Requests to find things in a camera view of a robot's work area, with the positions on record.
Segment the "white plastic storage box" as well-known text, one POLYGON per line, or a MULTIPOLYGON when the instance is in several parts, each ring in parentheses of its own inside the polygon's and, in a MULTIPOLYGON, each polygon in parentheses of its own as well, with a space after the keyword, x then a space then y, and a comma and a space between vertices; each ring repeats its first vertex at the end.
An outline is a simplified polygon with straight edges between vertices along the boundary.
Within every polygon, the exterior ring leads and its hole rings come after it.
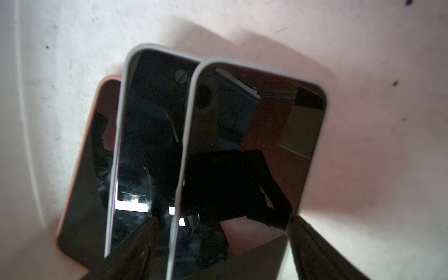
POLYGON ((85 274, 56 228, 96 87, 140 43, 325 86, 304 219, 374 280, 448 277, 446 1, 2 1, 3 280, 85 274))

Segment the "pink case phone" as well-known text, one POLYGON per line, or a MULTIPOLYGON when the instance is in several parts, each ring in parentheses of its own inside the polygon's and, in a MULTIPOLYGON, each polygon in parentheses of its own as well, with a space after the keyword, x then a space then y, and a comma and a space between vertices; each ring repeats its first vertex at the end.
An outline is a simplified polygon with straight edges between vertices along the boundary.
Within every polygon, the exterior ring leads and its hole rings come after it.
POLYGON ((98 84, 57 228, 57 246, 86 268, 103 259, 121 77, 98 84))

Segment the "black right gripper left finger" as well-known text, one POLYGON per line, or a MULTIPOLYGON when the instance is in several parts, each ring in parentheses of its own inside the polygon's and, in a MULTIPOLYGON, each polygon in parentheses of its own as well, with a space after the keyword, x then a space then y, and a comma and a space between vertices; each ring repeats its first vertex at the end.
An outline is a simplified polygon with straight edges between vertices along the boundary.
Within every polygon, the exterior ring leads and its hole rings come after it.
POLYGON ((159 219, 146 219, 84 280, 148 280, 159 239, 159 219))

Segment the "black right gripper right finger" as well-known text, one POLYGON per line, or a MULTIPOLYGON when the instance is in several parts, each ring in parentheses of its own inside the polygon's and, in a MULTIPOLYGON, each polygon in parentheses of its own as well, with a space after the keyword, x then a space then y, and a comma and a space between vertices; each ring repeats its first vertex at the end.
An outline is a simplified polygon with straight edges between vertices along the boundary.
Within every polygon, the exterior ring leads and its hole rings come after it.
POLYGON ((290 216, 287 236, 300 280, 368 280, 302 217, 290 216))

